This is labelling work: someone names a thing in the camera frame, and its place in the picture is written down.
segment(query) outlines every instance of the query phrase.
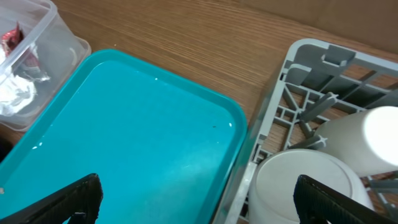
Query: white cup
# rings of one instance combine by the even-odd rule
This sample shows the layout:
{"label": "white cup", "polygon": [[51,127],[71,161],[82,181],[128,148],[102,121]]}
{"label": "white cup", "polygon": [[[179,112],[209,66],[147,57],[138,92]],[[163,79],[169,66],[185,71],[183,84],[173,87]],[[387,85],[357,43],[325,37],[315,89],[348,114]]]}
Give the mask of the white cup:
{"label": "white cup", "polygon": [[250,224],[298,224],[293,193],[297,178],[305,174],[373,210],[359,177],[328,154],[308,150],[283,151],[264,160],[249,189]]}
{"label": "white cup", "polygon": [[320,149],[350,166],[360,177],[398,170],[398,108],[382,106],[322,124]]}

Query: white plastic wrapper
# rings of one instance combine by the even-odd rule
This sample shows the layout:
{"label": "white plastic wrapper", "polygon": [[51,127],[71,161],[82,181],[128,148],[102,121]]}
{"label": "white plastic wrapper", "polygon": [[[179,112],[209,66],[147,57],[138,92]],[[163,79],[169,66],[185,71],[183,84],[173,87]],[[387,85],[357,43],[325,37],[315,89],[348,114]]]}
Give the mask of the white plastic wrapper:
{"label": "white plastic wrapper", "polygon": [[[5,51],[0,48],[0,63],[6,59]],[[36,94],[33,80],[14,75],[9,67],[0,73],[0,115],[12,116],[31,103]]]}

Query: container rim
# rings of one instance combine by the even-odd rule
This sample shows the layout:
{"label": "container rim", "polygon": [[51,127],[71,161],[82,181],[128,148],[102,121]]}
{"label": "container rim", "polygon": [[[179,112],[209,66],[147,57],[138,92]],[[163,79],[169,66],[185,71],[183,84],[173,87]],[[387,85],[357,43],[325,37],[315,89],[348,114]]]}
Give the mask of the container rim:
{"label": "container rim", "polygon": [[[35,4],[37,7],[41,7],[49,10],[43,18],[37,23],[37,25],[31,30],[31,32],[25,36],[24,40],[10,53],[10,55],[0,64],[0,74],[4,74],[6,68],[13,65],[22,54],[30,47],[30,44],[35,42],[37,38],[39,38],[39,34],[43,33],[43,31],[49,26],[49,24],[53,21],[54,17],[57,15],[58,9],[56,5],[52,1],[48,0],[19,0],[28,2],[29,4]],[[40,2],[45,2],[47,6],[39,4]],[[6,78],[0,80],[0,85],[9,77],[10,74],[7,75]]]}

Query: gray dish rack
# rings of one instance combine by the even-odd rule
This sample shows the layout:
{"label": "gray dish rack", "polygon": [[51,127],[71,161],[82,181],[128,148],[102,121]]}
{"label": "gray dish rack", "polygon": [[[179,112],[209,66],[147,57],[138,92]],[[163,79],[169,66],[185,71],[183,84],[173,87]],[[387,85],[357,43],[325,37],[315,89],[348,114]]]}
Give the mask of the gray dish rack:
{"label": "gray dish rack", "polygon": [[[254,171],[276,152],[266,144],[273,125],[287,130],[277,151],[320,149],[327,141],[314,135],[319,124],[378,106],[398,106],[398,64],[320,40],[296,41],[272,78],[249,125],[213,224],[248,220],[247,194]],[[293,134],[297,129],[302,139]],[[384,196],[398,194],[398,172],[394,175],[396,179],[367,177],[365,181],[388,215],[398,220],[398,209]]]}

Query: teal plastic tray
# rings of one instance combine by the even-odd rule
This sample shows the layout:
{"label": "teal plastic tray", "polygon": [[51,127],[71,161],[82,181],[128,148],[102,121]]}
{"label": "teal plastic tray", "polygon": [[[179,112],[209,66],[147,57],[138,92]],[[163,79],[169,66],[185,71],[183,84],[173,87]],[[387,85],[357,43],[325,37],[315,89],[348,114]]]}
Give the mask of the teal plastic tray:
{"label": "teal plastic tray", "polygon": [[0,164],[0,218],[97,173],[97,223],[208,223],[245,134],[233,100],[97,52]]}

